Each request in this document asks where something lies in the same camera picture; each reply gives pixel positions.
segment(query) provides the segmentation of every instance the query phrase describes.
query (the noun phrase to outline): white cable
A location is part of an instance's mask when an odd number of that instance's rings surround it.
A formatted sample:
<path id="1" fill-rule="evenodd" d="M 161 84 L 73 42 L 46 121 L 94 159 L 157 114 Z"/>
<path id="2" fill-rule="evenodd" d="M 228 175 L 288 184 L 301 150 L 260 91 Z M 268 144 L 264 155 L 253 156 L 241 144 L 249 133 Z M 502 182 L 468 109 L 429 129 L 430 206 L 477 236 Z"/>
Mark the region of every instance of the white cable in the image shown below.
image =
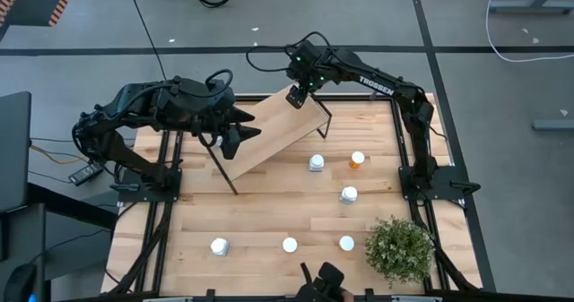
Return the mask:
<path id="1" fill-rule="evenodd" d="M 504 60 L 504 61 L 508 61 L 511 63 L 524 63 L 524 62 L 533 62 L 533 61 L 540 61 L 540 60 L 561 60 L 561 59 L 567 59 L 567 58 L 571 58 L 574 57 L 574 55 L 566 55 L 566 56 L 543 56 L 543 57 L 538 57 L 538 58 L 533 58 L 533 59 L 508 59 L 505 56 L 501 55 L 499 50 L 496 49 L 496 47 L 494 46 L 494 44 L 492 43 L 491 40 L 491 32 L 488 28 L 488 19 L 489 19 L 489 13 L 491 10 L 491 3 L 492 0 L 488 0 L 488 5 L 486 5 L 486 36 L 488 37 L 488 43 L 491 45 L 492 50 L 494 50 L 494 52 L 496 53 L 496 55 Z"/>

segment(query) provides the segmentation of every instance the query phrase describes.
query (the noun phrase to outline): table leg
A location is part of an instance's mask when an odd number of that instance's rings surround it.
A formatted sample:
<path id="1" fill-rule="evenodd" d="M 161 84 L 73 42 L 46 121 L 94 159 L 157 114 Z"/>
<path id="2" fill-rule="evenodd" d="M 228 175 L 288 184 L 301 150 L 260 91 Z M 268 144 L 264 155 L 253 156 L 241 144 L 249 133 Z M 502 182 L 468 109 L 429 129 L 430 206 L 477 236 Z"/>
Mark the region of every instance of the table leg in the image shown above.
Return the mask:
<path id="1" fill-rule="evenodd" d="M 574 10 L 574 3 L 548 2 L 548 0 L 530 0 L 527 2 L 492 2 L 489 8 L 494 12 L 540 12 L 555 11 L 570 14 Z"/>

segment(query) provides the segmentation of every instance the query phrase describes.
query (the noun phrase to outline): wooden board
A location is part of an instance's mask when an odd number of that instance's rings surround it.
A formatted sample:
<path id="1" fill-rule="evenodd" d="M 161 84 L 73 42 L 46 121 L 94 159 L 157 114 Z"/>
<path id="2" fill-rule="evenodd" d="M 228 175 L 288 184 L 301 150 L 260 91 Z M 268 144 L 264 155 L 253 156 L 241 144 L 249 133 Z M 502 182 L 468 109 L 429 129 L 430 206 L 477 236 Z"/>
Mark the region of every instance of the wooden board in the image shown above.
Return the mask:
<path id="1" fill-rule="evenodd" d="M 261 134 L 242 142 L 233 160 L 224 159 L 220 149 L 213 151 L 230 180 L 242 176 L 327 122 L 327 115 L 310 97 L 300 109 L 291 106 L 285 100 L 290 88 L 249 108 L 249 114 L 255 120 L 245 126 L 259 128 Z"/>
<path id="2" fill-rule="evenodd" d="M 397 175 L 400 159 L 389 104 L 326 105 L 334 115 L 327 139 L 308 134 L 251 169 L 234 181 L 237 196 L 204 148 L 186 136 L 182 194 L 170 224 L 163 296 L 204 296 L 207 289 L 216 289 L 220 296 L 293 295 L 304 282 L 299 264 L 307 263 L 316 275 L 325 261 L 345 273 L 344 286 L 356 294 L 365 288 L 373 288 L 375 294 L 422 293 L 420 283 L 390 289 L 365 262 L 364 241 L 376 218 L 410 219 Z M 241 107 L 250 110 L 253 105 Z M 437 116 L 432 125 L 442 131 Z M 153 130 L 142 129 L 135 150 L 153 159 L 160 138 Z M 439 164 L 447 165 L 444 140 L 432 134 L 431 146 Z M 363 151 L 367 157 L 356 170 L 348 165 L 353 151 Z M 316 153 L 325 157 L 321 173 L 308 169 L 309 157 Z M 344 186 L 358 189 L 355 204 L 338 202 Z M 121 277 L 139 254 L 146 212 L 147 204 L 138 203 L 119 221 L 109 255 L 112 275 Z M 481 286 L 465 215 L 448 202 L 435 202 L 435 213 L 445 251 L 467 279 Z M 351 252 L 337 245 L 344 235 L 355 239 Z M 230 240 L 228 256 L 211 253 L 209 245 L 217 237 Z M 282 250 L 286 237 L 299 242 L 299 249 L 290 255 Z M 432 278 L 438 287 L 436 267 Z M 102 290 L 113 285 L 105 279 Z"/>

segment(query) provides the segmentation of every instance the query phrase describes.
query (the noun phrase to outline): orange cup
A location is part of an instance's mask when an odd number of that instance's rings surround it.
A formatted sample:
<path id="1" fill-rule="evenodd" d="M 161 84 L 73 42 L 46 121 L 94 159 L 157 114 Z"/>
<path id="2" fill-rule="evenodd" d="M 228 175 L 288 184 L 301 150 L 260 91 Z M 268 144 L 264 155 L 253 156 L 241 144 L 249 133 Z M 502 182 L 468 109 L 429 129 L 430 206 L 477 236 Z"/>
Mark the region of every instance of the orange cup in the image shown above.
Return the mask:
<path id="1" fill-rule="evenodd" d="M 365 154 L 356 151 L 353 152 L 351 155 L 351 168 L 359 168 L 362 164 L 362 162 L 365 161 Z"/>

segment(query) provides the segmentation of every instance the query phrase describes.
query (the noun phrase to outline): black monitor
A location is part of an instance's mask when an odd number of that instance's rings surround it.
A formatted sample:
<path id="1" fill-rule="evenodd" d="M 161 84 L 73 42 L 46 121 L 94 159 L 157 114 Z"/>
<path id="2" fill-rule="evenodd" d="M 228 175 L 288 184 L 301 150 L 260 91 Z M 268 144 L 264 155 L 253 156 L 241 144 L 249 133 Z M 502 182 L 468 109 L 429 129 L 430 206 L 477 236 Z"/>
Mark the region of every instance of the black monitor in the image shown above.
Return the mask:
<path id="1" fill-rule="evenodd" d="M 0 213 L 28 203 L 30 104 L 27 91 L 0 97 Z"/>

